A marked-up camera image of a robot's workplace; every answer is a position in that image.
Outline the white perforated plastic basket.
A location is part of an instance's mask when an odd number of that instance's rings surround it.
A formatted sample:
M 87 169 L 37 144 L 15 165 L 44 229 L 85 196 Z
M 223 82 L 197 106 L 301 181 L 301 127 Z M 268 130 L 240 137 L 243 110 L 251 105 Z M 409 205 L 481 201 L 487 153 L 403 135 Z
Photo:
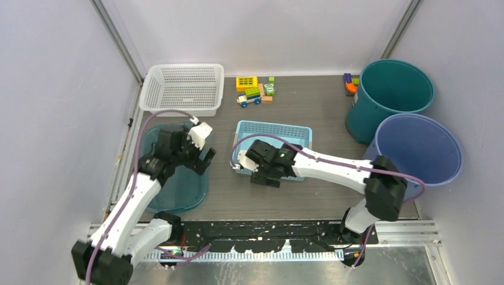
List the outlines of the white perforated plastic basket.
M 151 113 L 178 109 L 212 117 L 221 106 L 224 81 L 221 64 L 154 65 L 146 74 L 139 108 Z

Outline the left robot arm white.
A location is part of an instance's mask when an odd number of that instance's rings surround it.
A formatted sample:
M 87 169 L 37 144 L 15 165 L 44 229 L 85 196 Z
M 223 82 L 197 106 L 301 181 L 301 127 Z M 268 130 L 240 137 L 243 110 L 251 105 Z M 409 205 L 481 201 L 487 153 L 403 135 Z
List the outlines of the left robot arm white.
M 180 217 L 161 211 L 135 236 L 131 233 L 151 200 L 176 168 L 184 166 L 203 175 L 216 154 L 208 149 L 213 129 L 206 123 L 191 128 L 176 126 L 159 132 L 150 152 L 137 160 L 130 182 L 118 204 L 87 241 L 71 249 L 75 269 L 86 284 L 128 284 L 134 267 L 155 247 L 177 245 L 183 235 Z

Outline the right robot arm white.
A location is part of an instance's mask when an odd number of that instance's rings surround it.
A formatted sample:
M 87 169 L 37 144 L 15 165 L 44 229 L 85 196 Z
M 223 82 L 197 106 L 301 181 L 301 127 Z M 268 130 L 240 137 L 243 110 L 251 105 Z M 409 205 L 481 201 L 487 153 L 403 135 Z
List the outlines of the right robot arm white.
M 363 194 L 363 199 L 346 210 L 339 225 L 341 241 L 355 243 L 379 220 L 396 221 L 408 182 L 392 161 L 350 160 L 328 156 L 300 145 L 283 143 L 275 147 L 254 140 L 237 155 L 241 169 L 251 171 L 251 183 L 277 188 L 281 178 L 315 178 L 345 186 Z

